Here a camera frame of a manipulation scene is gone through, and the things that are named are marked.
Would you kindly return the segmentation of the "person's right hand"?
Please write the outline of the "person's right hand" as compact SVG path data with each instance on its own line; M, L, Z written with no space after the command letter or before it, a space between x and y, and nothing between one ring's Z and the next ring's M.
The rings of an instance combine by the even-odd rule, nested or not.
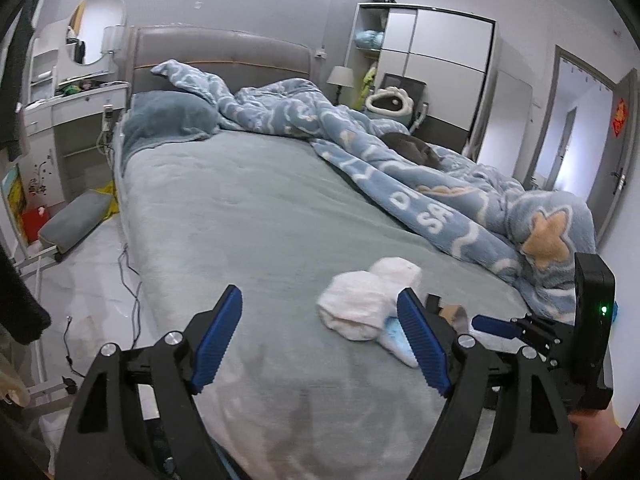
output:
M616 422L613 404L605 410L577 410L568 415L575 427L574 439L582 471L592 474L612 452L623 435Z

